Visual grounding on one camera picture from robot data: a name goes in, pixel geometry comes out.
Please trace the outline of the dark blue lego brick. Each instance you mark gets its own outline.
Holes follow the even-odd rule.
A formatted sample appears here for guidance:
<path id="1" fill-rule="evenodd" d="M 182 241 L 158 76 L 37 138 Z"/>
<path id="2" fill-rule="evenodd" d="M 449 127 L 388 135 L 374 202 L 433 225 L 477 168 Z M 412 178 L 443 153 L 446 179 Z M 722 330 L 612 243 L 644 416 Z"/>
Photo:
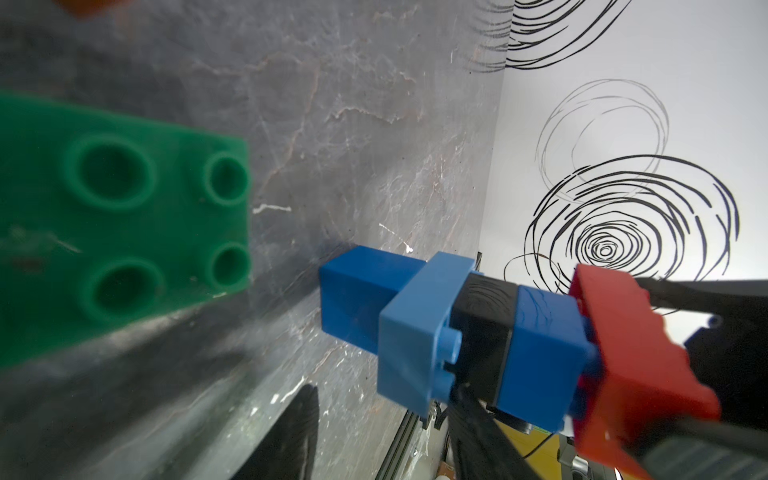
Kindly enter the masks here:
<path id="1" fill-rule="evenodd" d="M 376 355 L 380 312 L 425 265 L 365 246 L 327 262 L 319 269 L 322 330 Z"/>

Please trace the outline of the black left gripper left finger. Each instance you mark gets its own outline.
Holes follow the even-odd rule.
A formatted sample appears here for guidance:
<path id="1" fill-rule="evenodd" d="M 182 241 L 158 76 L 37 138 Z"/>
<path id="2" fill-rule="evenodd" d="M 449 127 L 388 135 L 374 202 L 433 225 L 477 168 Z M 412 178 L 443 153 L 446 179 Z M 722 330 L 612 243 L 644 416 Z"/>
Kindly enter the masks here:
<path id="1" fill-rule="evenodd" d="M 319 393 L 303 385 L 232 479 L 312 477 L 319 435 Z"/>

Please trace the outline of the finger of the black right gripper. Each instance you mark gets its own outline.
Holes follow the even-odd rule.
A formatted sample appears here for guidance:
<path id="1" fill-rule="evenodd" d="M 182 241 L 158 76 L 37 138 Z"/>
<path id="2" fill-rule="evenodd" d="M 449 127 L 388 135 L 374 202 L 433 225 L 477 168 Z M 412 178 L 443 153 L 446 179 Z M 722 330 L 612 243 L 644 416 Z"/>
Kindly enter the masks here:
<path id="1" fill-rule="evenodd" d="M 654 307 L 716 315 L 766 315 L 766 280 L 681 281 L 636 278 Z"/>
<path id="2" fill-rule="evenodd" d="M 653 479 L 767 477 L 767 433 L 728 423 L 658 422 L 629 446 L 629 455 Z"/>

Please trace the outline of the blue square lego brick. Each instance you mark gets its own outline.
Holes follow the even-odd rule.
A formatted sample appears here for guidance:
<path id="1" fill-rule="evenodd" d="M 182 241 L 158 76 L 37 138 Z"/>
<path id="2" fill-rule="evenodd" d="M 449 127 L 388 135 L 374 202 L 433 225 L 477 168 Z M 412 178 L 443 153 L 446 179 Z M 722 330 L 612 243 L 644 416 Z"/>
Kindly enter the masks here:
<path id="1" fill-rule="evenodd" d="M 580 377 L 598 358 L 575 298 L 521 286 L 496 408 L 558 432 Z"/>

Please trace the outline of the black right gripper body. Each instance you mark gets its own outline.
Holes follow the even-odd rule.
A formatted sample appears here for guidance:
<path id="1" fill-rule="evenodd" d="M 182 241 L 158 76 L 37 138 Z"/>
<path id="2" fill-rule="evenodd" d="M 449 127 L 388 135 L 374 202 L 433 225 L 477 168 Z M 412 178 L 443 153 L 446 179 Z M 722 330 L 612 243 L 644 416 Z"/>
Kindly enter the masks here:
<path id="1" fill-rule="evenodd" d="M 700 383 L 721 405 L 721 419 L 744 427 L 767 427 L 767 305 L 744 312 L 715 313 L 684 346 Z"/>

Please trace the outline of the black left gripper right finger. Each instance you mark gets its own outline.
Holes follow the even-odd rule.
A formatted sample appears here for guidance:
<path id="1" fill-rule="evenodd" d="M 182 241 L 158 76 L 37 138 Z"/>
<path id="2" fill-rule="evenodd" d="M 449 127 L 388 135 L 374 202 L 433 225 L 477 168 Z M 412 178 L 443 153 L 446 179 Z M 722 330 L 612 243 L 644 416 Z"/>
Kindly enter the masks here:
<path id="1" fill-rule="evenodd" d="M 451 391 L 448 423 L 457 479 L 540 479 L 468 389 Z"/>

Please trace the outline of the black square lego brick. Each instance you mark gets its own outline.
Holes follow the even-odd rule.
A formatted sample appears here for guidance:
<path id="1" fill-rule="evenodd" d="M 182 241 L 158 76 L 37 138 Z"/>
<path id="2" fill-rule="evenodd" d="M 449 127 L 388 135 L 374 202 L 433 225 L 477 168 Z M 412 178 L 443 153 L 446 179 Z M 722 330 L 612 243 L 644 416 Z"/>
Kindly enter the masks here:
<path id="1" fill-rule="evenodd" d="M 513 337 L 518 286 L 479 273 L 467 276 L 451 310 L 450 327 L 462 334 L 450 370 L 456 382 L 487 405 L 497 404 Z"/>

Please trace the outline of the red long lego brick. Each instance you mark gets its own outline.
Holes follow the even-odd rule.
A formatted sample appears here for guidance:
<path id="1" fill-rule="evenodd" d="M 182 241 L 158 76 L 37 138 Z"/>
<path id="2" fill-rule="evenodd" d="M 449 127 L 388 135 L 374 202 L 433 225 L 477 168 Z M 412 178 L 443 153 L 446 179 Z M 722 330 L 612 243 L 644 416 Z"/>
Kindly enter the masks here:
<path id="1" fill-rule="evenodd" d="M 591 321 L 602 363 L 599 378 L 579 382 L 586 412 L 573 423 L 576 451 L 647 479 L 627 447 L 660 420 L 719 419 L 719 400 L 697 380 L 687 353 L 670 341 L 663 318 L 630 274 L 578 265 L 569 293 Z"/>

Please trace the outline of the green long lego brick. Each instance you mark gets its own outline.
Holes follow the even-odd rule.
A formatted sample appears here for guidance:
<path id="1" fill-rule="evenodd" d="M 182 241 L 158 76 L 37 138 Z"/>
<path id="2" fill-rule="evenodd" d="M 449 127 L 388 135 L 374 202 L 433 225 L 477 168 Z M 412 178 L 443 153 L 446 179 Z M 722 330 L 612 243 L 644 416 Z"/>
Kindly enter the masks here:
<path id="1" fill-rule="evenodd" d="M 245 290 L 239 138 L 1 95 L 1 364 Z"/>

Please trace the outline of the light blue long lego brick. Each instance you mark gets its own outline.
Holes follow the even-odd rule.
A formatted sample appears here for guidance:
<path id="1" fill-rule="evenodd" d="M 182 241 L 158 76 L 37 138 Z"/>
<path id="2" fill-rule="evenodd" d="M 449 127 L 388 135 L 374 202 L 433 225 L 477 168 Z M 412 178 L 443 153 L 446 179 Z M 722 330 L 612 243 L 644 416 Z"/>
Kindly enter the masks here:
<path id="1" fill-rule="evenodd" d="M 377 391 L 420 417 L 434 400 L 449 401 L 462 333 L 452 307 L 475 260 L 436 253 L 380 312 Z"/>

